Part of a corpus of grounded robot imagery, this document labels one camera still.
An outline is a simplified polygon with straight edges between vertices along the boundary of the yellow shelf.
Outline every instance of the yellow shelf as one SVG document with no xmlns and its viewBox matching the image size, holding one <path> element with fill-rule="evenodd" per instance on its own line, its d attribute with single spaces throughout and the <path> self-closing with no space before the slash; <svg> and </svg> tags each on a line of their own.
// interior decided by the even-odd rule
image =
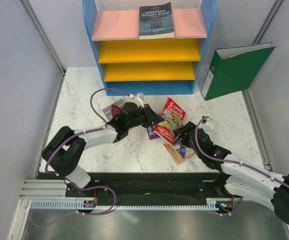
<svg viewBox="0 0 289 240">
<path fill-rule="evenodd" d="M 183 62 L 109 63 L 105 82 L 195 80 L 194 65 Z"/>
<path fill-rule="evenodd" d="M 197 39 L 112 40 L 101 43 L 99 63 L 200 61 Z"/>
</svg>

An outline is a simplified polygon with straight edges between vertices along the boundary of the blue bottom shelf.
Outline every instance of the blue bottom shelf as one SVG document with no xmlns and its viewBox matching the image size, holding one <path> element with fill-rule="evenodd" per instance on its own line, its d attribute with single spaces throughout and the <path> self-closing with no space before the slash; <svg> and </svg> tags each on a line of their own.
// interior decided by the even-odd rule
<svg viewBox="0 0 289 240">
<path fill-rule="evenodd" d="M 105 82 L 106 88 L 123 90 L 129 94 L 136 95 L 187 95 L 193 94 L 194 80 L 175 81 L 110 81 Z M 108 96 L 121 96 L 117 91 L 108 91 Z"/>
</svg>

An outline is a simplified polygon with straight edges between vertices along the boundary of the binder spine label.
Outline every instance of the binder spine label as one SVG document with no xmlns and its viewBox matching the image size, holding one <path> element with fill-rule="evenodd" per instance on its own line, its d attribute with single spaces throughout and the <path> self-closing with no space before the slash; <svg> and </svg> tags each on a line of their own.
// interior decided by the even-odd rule
<svg viewBox="0 0 289 240">
<path fill-rule="evenodd" d="M 202 90 L 201 90 L 201 94 L 204 98 L 206 97 L 206 95 L 209 91 L 209 88 L 210 88 L 211 82 L 213 81 L 213 78 L 214 78 L 214 74 L 211 72 L 211 70 L 209 68 L 209 71 L 205 77 L 204 84 L 203 84 Z"/>
</svg>

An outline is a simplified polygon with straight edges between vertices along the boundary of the blue bookshelf frame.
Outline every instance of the blue bookshelf frame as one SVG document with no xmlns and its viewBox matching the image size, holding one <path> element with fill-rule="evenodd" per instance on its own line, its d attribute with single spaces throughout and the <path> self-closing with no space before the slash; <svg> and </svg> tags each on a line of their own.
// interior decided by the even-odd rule
<svg viewBox="0 0 289 240">
<path fill-rule="evenodd" d="M 105 82 L 106 65 L 99 63 L 99 54 L 101 49 L 101 41 L 93 41 L 92 36 L 94 32 L 95 22 L 97 18 L 97 6 L 95 0 L 82 0 L 82 10 L 84 25 L 89 37 L 90 45 L 99 69 L 101 80 L 105 88 L 121 89 L 130 94 L 139 92 L 145 95 L 188 95 L 193 94 L 197 85 L 199 72 L 202 66 L 203 59 L 207 50 L 208 42 L 212 33 L 215 22 L 217 0 L 202 0 L 201 13 L 204 21 L 207 38 L 198 38 L 197 44 L 199 46 L 201 60 L 194 62 L 195 80 L 172 80 L 172 81 L 115 81 Z M 121 96 L 121 93 L 107 90 L 108 96 Z"/>
</svg>

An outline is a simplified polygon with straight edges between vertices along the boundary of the table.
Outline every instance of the table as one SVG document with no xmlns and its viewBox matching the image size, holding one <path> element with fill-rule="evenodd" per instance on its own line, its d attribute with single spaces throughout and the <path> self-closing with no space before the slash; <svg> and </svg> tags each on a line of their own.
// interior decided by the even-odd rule
<svg viewBox="0 0 289 240">
<path fill-rule="evenodd" d="M 97 67 L 69 67 L 47 142 L 63 126 L 77 130 L 102 126 L 103 122 L 90 107 L 91 94 L 101 88 L 103 83 Z M 186 111 L 184 123 L 192 121 L 197 124 L 202 116 L 210 115 L 214 120 L 214 129 L 208 134 L 213 143 L 263 168 L 241 92 L 205 101 L 197 87 L 193 95 L 145 96 L 145 101 L 156 113 L 160 113 L 168 97 Z M 120 98 L 106 96 L 103 91 L 94 97 L 93 103 L 95 109 L 104 116 L 102 109 Z M 163 146 L 166 142 L 163 138 L 149 140 L 147 130 L 136 127 L 120 142 L 84 151 L 79 165 L 87 172 L 216 172 L 207 168 L 197 156 L 177 164 Z M 40 172 L 45 171 L 45 166 L 43 160 Z"/>
</svg>

